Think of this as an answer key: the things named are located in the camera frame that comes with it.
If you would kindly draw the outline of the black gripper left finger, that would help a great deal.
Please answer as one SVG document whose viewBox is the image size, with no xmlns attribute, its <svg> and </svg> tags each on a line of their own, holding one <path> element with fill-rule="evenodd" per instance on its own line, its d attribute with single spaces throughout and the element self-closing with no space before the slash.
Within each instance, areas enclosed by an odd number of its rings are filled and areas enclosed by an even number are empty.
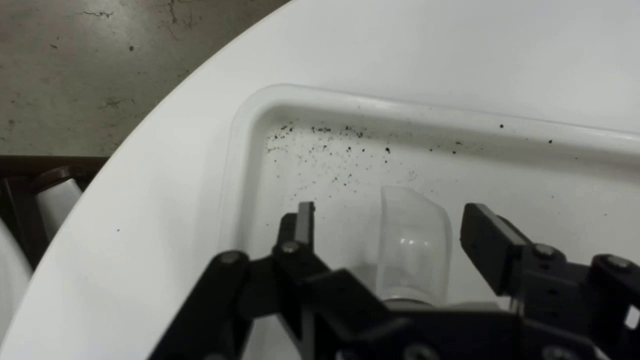
<svg viewBox="0 0 640 360">
<path fill-rule="evenodd" d="M 364 316 L 369 292 L 313 253 L 311 202 L 280 218 L 272 253 L 252 261 L 219 253 L 163 331 L 148 360 L 239 360 L 259 318 L 276 316 L 302 360 L 365 360 Z"/>
</svg>

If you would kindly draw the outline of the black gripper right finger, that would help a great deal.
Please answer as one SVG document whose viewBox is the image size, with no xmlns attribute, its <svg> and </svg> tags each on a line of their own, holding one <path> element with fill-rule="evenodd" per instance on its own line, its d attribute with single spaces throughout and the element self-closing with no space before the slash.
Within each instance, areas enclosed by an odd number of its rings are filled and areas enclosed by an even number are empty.
<svg viewBox="0 0 640 360">
<path fill-rule="evenodd" d="M 509 297 L 530 329 L 525 353 L 575 360 L 640 360 L 640 332 L 625 324 L 640 308 L 640 266 L 616 255 L 575 264 L 553 247 L 532 242 L 483 204 L 465 204 L 460 244 L 496 297 Z"/>
</svg>

